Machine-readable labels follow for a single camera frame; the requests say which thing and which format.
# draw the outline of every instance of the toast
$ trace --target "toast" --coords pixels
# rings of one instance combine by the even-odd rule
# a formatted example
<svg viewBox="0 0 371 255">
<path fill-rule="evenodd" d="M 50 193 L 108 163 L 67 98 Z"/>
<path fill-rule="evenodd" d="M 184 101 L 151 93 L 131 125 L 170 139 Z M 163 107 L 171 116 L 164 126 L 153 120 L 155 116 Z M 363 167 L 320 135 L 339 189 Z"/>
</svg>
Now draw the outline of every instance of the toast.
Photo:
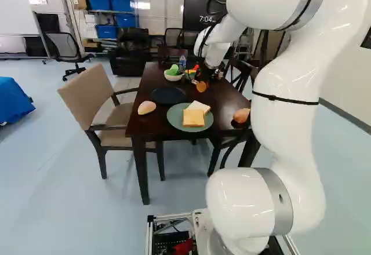
<svg viewBox="0 0 371 255">
<path fill-rule="evenodd" d="M 189 110 L 200 110 L 201 109 L 203 111 L 203 114 L 206 115 L 210 111 L 211 107 L 195 100 L 193 101 L 193 103 L 190 104 L 190 106 L 186 108 L 186 110 L 188 109 Z"/>
<path fill-rule="evenodd" d="M 203 117 L 203 110 L 196 109 L 185 109 L 183 110 L 183 126 L 185 127 L 203 127 L 205 125 L 205 119 Z"/>
</svg>

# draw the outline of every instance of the chair armrest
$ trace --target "chair armrest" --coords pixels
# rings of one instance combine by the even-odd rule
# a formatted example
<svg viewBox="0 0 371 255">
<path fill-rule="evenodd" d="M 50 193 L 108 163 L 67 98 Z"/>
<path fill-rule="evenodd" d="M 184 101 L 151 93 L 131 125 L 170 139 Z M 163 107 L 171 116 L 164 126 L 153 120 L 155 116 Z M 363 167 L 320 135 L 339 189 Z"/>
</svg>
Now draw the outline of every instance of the chair armrest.
<svg viewBox="0 0 371 255">
<path fill-rule="evenodd" d="M 98 124 L 98 125 L 91 125 L 89 130 L 125 130 L 127 126 L 124 125 L 104 125 L 104 124 Z"/>
<path fill-rule="evenodd" d="M 131 92 L 138 92 L 139 88 L 131 88 L 131 89 L 126 89 L 126 90 L 121 90 L 118 92 L 114 92 L 114 95 L 117 96 L 119 94 L 126 94 L 126 93 L 131 93 Z"/>
</svg>

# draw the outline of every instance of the black office chair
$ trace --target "black office chair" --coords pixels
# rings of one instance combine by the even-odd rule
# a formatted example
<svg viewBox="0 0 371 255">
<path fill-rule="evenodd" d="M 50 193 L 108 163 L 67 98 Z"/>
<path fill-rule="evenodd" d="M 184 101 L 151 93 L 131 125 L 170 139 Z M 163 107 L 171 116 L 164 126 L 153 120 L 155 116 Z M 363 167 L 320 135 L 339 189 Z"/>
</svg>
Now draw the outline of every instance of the black office chair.
<svg viewBox="0 0 371 255">
<path fill-rule="evenodd" d="M 58 62 L 75 63 L 76 69 L 66 70 L 66 74 L 63 75 L 62 80 L 67 81 L 67 76 L 72 74 L 80 74 L 86 68 L 80 68 L 78 63 L 83 63 L 86 60 L 94 57 L 92 54 L 82 55 L 79 51 L 79 46 L 70 33 L 56 33 L 46 32 L 46 37 L 50 39 L 53 44 L 55 52 L 55 60 Z"/>
<path fill-rule="evenodd" d="M 180 48 L 192 50 L 195 47 L 198 32 L 182 31 L 180 35 Z"/>
<path fill-rule="evenodd" d="M 164 46 L 167 48 L 180 48 L 181 28 L 167 28 L 165 31 Z"/>
</svg>

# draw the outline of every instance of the black strap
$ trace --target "black strap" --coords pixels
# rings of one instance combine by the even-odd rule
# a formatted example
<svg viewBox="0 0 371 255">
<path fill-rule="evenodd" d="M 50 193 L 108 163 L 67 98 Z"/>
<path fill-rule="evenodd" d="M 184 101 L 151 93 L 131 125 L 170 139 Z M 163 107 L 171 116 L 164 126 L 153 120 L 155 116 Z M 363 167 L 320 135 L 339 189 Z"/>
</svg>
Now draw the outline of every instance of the black strap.
<svg viewBox="0 0 371 255">
<path fill-rule="evenodd" d="M 255 91 L 253 91 L 253 94 L 260 96 L 260 97 L 265 97 L 266 99 L 269 99 L 271 101 L 278 100 L 278 101 L 283 101 L 285 103 L 295 103 L 295 104 L 304 104 L 304 105 L 318 105 L 319 104 L 319 102 L 284 99 L 282 97 L 277 97 L 272 94 L 262 94 L 262 93 L 257 93 Z"/>
</svg>

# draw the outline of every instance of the cardboard box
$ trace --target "cardboard box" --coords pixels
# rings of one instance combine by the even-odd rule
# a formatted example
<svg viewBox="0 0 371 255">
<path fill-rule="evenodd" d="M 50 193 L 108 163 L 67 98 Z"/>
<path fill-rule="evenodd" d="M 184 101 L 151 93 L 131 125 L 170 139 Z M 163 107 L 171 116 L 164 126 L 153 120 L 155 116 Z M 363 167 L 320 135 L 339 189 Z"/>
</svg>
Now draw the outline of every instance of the cardboard box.
<svg viewBox="0 0 371 255">
<path fill-rule="evenodd" d="M 86 14 L 85 21 L 87 23 L 99 24 L 99 17 L 97 17 L 95 14 Z"/>
<path fill-rule="evenodd" d="M 98 42 L 93 42 L 91 39 L 84 39 L 82 44 L 86 48 L 97 48 L 99 46 Z"/>
<path fill-rule="evenodd" d="M 98 33 L 96 28 L 84 28 L 82 32 L 85 36 L 84 38 L 90 38 L 90 39 L 97 39 L 98 38 Z"/>
<path fill-rule="evenodd" d="M 74 9 L 76 10 L 86 10 L 88 7 L 86 0 L 72 0 L 72 2 L 74 3 Z"/>
</svg>

